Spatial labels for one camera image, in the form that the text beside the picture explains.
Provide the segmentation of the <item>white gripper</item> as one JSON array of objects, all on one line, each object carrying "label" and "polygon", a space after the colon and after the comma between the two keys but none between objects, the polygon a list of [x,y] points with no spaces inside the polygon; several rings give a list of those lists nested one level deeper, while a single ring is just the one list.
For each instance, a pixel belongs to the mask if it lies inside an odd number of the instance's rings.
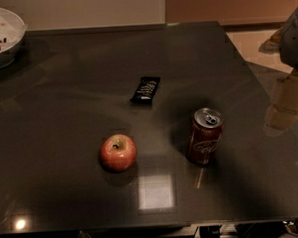
[{"label": "white gripper", "polygon": [[[298,6],[281,30],[281,62],[298,69]],[[281,135],[298,118],[298,70],[278,78],[273,87],[270,106],[264,118],[264,131],[270,137]]]}]

